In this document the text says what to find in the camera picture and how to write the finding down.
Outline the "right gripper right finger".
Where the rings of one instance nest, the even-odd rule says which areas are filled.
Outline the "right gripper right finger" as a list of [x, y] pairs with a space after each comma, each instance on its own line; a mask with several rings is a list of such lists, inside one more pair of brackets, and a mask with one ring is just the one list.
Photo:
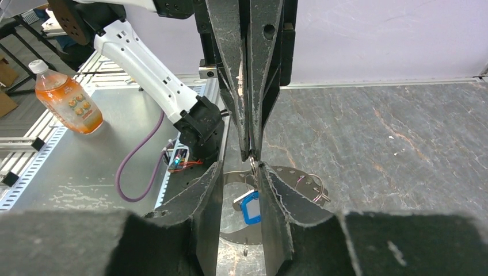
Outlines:
[[486, 275], [487, 229], [461, 213], [332, 213], [257, 168], [267, 275]]

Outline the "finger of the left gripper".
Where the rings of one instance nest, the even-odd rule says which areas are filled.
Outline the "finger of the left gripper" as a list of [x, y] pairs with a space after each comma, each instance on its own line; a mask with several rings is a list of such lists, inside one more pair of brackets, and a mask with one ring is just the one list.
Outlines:
[[291, 81], [297, 1], [250, 1], [247, 31], [249, 156], [260, 160], [265, 124]]
[[238, 131], [241, 160], [249, 158], [249, 117], [245, 51], [241, 33], [239, 1], [193, 1], [200, 34], [209, 34], [219, 80], [220, 95]]

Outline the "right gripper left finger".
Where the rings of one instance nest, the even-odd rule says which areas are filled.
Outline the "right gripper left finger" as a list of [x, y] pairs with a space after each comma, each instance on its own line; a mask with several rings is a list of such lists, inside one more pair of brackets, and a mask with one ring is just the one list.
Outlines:
[[215, 275], [223, 163], [145, 216], [127, 210], [1, 215], [2, 275]]

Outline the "grey metal key holder plate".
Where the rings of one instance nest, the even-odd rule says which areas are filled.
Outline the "grey metal key holder plate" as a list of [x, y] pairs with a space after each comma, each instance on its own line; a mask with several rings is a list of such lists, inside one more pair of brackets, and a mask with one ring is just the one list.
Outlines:
[[[329, 191], [322, 179], [313, 173], [306, 173], [293, 167], [273, 166], [278, 176], [297, 192], [323, 206], [331, 202]], [[224, 174], [224, 183], [242, 183], [246, 185], [247, 192], [236, 197], [232, 202], [232, 208], [239, 213], [245, 227], [231, 232], [220, 233], [220, 237], [228, 242], [243, 245], [243, 255], [249, 253], [249, 245], [262, 244], [261, 238], [261, 213], [257, 184], [251, 171], [230, 171]]]

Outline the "blue tagged key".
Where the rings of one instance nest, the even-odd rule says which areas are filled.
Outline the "blue tagged key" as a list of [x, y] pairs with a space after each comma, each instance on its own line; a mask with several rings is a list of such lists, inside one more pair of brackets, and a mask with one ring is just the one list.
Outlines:
[[232, 207], [242, 213], [243, 220], [247, 225], [254, 225], [261, 222], [259, 192], [256, 189], [249, 190], [232, 202]]

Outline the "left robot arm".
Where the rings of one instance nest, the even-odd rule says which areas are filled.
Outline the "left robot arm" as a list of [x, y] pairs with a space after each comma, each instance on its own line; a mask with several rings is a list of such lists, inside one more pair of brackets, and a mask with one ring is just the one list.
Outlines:
[[242, 160], [260, 160], [265, 124], [291, 81], [297, 1], [132, 1], [160, 17], [195, 17], [204, 64], [215, 66], [222, 112], [187, 87], [145, 46], [127, 20], [127, 1], [49, 1], [76, 42], [120, 66], [161, 107], [196, 159], [212, 159], [225, 115]]

